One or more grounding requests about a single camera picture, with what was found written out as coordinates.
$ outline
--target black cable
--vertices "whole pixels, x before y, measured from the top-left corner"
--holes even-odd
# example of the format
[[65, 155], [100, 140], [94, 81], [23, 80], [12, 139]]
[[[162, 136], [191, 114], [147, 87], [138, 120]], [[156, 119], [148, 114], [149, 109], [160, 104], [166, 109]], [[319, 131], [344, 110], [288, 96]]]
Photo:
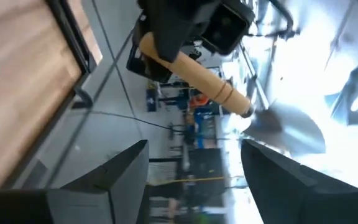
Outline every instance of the black cable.
[[[121, 115], [121, 114], [104, 112], [104, 111], [91, 111], [90, 113], [91, 114], [106, 115], [106, 116], [116, 116], [116, 117], [119, 117], [119, 118], [134, 119], [136, 121], [139, 121], [139, 122], [142, 122], [142, 123], [145, 123], [145, 124], [149, 124], [149, 125], [152, 125], [152, 126], [156, 126], [156, 127], [159, 127], [159, 128], [167, 129], [167, 130], [173, 131], [175, 133], [183, 133], [183, 134], [188, 133], [187, 131], [175, 130], [173, 128], [169, 128], [169, 127], [165, 127], [165, 126], [162, 126], [162, 125], [159, 125], [159, 124], [151, 123], [151, 122], [144, 121], [142, 119], [134, 118], [134, 117], [131, 117], [131, 116], [125, 116], [125, 115]], [[204, 137], [204, 136], [203, 136], [203, 139], [214, 139], [214, 140], [217, 140], [217, 141], [230, 141], [230, 140], [240, 141], [240, 140], [242, 140], [242, 139], [231, 139], [231, 138], [209, 138], [209, 137]]]
[[293, 27], [293, 19], [290, 11], [279, 1], [279, 0], [269, 0], [273, 6], [280, 12], [280, 14], [287, 21], [287, 28], [284, 30], [278, 30], [276, 32], [272, 32], [271, 34], [246, 34], [251, 37], [276, 37], [279, 35], [286, 36], [290, 34]]
[[[117, 66], [116, 66], [116, 70], [117, 70], [117, 74], [118, 74], [118, 77], [119, 77], [119, 80], [121, 82], [121, 85], [122, 85], [122, 88], [124, 90], [124, 93], [125, 93], [125, 96], [127, 98], [127, 101], [128, 101], [128, 104], [129, 104], [129, 108], [131, 109], [131, 113], [133, 115], [133, 117], [136, 117], [135, 115], [135, 110], [134, 110], [134, 107], [132, 106], [132, 103], [131, 103], [131, 99], [129, 98], [129, 94], [128, 94], [128, 91], [127, 91], [127, 88], [125, 86], [125, 83], [124, 83], [124, 79], [122, 78], [122, 75], [121, 75], [121, 72], [118, 68], [118, 56], [117, 58], [114, 56], [113, 52], [112, 52], [112, 47], [111, 47], [111, 44], [110, 44], [110, 40], [108, 38], [108, 35], [107, 35], [107, 31], [106, 29], [104, 28], [104, 24], [103, 24], [103, 21], [102, 21], [102, 18], [100, 16], [100, 13], [99, 13], [99, 9], [98, 9], [98, 5], [96, 4], [95, 0], [92, 0], [92, 3], [93, 3], [93, 7], [94, 7], [94, 10], [96, 12], [96, 15], [98, 16], [98, 20], [99, 20], [99, 23], [100, 23], [100, 27], [102, 29], [102, 32], [103, 32], [103, 35], [104, 35], [104, 38], [106, 39], [106, 43], [107, 43], [107, 46], [108, 46], [108, 49], [109, 49], [109, 53], [110, 53], [110, 56], [111, 58], [113, 59], [113, 61], [115, 61], [117, 63]], [[124, 43], [124, 46], [127, 45], [129, 39], [126, 39], [126, 42]], [[140, 136], [142, 136], [142, 131], [140, 130], [140, 127], [137, 125], [137, 130], [140, 134]]]

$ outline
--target floor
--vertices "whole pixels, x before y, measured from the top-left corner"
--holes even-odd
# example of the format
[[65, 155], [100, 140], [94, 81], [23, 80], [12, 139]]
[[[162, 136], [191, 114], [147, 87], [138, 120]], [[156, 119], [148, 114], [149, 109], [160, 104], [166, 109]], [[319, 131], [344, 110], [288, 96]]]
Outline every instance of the floor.
[[[94, 96], [93, 111], [130, 116], [162, 126], [181, 123], [176, 110], [161, 108], [156, 113], [146, 112], [147, 80], [126, 70], [131, 30], [140, 14], [136, 1], [94, 0], [83, 1], [83, 5], [103, 54], [102, 62], [84, 85]], [[151, 157], [166, 156], [167, 147], [175, 144], [168, 140], [166, 129], [134, 119], [69, 112], [44, 146], [45, 152], [38, 155], [49, 172], [39, 187], [62, 186], [141, 139], [149, 140]], [[152, 181], [156, 176], [166, 178], [153, 172], [150, 171]]]

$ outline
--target wire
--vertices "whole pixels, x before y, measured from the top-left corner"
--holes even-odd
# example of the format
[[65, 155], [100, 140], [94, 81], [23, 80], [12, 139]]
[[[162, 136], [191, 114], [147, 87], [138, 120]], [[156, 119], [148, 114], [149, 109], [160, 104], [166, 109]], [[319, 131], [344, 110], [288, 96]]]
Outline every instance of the wire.
[[163, 184], [182, 183], [182, 182], [201, 182], [201, 181], [211, 181], [211, 180], [224, 180], [224, 177], [208, 177], [208, 178], [199, 178], [199, 179], [178, 179], [178, 180], [169, 180], [166, 182], [160, 182], [157, 184], [147, 183], [147, 185], [157, 186], [157, 185], [163, 185]]
[[[100, 13], [99, 13], [98, 5], [96, 4], [96, 1], [95, 1], [95, 0], [92, 0], [92, 4], [93, 4], [94, 10], [95, 10], [95, 12], [96, 12], [96, 15], [98, 16], [98, 21], [99, 21], [99, 23], [100, 23], [100, 28], [102, 29], [104, 38], [106, 39], [106, 43], [107, 43], [107, 46], [108, 46], [108, 49], [109, 49], [109, 52], [110, 52], [110, 56], [111, 56], [111, 58], [113, 59], [113, 62], [116, 62], [116, 63], [117, 63], [118, 60], [119, 60], [120, 55], [117, 55], [117, 57], [114, 56], [114, 54], [113, 54], [113, 52], [112, 52], [112, 47], [111, 47], [111, 43], [110, 43], [109, 37], [108, 37], [108, 35], [107, 35], [106, 28], [104, 27], [104, 24], [103, 24], [101, 15], [100, 15]], [[129, 41], [129, 39], [126, 39], [126, 42], [124, 43], [123, 46], [126, 46], [128, 41]], [[129, 94], [128, 94], [127, 88], [126, 88], [125, 83], [124, 83], [124, 79], [122, 78], [122, 75], [121, 75], [121, 72], [120, 72], [120, 69], [119, 69], [118, 65], [116, 65], [116, 71], [117, 71], [119, 80], [120, 80], [120, 82], [121, 82], [122, 89], [124, 90], [125, 96], [126, 96], [126, 98], [127, 98], [127, 101], [128, 101], [128, 104], [129, 104], [129, 108], [131, 109], [131, 113], [132, 113], [133, 117], [136, 117], [134, 107], [133, 107], [133, 105], [132, 105], [132, 103], [131, 103], [131, 99], [129, 98]], [[137, 130], [138, 130], [140, 136], [142, 136], [142, 131], [140, 130], [140, 127], [137, 125], [136, 128], [137, 128]]]
[[288, 35], [292, 32], [293, 27], [293, 19], [290, 11], [278, 0], [269, 0], [274, 7], [280, 12], [280, 14], [287, 21], [287, 28], [284, 30], [278, 30], [276, 32], [272, 32], [271, 34], [246, 34], [251, 37], [276, 37], [279, 35]]
[[[120, 118], [133, 119], [133, 120], [145, 123], [145, 124], [149, 124], [149, 125], [156, 126], [156, 127], [159, 127], [159, 128], [167, 129], [167, 130], [173, 131], [175, 133], [188, 134], [187, 131], [175, 130], [173, 128], [169, 128], [169, 127], [165, 127], [165, 126], [162, 126], [162, 125], [159, 125], [159, 124], [151, 123], [151, 122], [144, 121], [142, 119], [134, 118], [134, 117], [131, 117], [131, 116], [125, 116], [125, 115], [121, 115], [121, 114], [104, 112], [104, 111], [91, 111], [90, 113], [91, 114], [100, 114], [100, 115], [106, 115], [106, 116], [116, 116], [116, 117], [120, 117]], [[209, 137], [203, 137], [203, 139], [214, 139], [214, 140], [217, 140], [217, 141], [233, 141], [233, 140], [240, 141], [240, 140], [242, 140], [242, 139], [233, 139], [233, 138], [209, 138]]]

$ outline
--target gray surface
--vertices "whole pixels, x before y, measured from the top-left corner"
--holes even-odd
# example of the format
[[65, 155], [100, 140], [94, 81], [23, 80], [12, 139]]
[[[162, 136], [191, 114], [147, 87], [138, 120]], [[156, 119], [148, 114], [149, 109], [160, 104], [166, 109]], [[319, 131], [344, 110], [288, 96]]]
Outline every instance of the gray surface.
[[52, 186], [79, 178], [139, 140], [134, 120], [90, 115]]
[[99, 100], [95, 103], [94, 111], [116, 113], [119, 115], [132, 115], [129, 102], [118, 77], [117, 69], [112, 71], [106, 87], [103, 88]]
[[140, 14], [135, 0], [93, 0], [99, 9], [112, 51], [117, 54]]
[[110, 189], [115, 224], [136, 223], [149, 166], [148, 145]]
[[115, 224], [112, 222], [108, 193], [87, 194], [51, 190], [47, 194], [50, 214], [59, 224]]
[[28, 178], [23, 183], [23, 189], [32, 189], [33, 186], [37, 186], [48, 169], [41, 161], [37, 161]]

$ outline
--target black bracket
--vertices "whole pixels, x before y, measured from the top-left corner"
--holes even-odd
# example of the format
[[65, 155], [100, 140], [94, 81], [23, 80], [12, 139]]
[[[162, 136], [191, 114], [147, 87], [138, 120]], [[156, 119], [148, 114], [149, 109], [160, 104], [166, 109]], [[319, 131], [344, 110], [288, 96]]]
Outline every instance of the black bracket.
[[72, 109], [91, 108], [93, 106], [92, 97], [82, 89], [82, 85], [88, 76], [95, 70], [97, 64], [90, 52], [85, 39], [78, 27], [73, 12], [67, 0], [45, 0], [53, 16], [55, 17], [60, 30], [65, 37], [67, 44], [80, 67], [81, 78], [75, 83], [72, 91], [81, 101], [75, 102]]

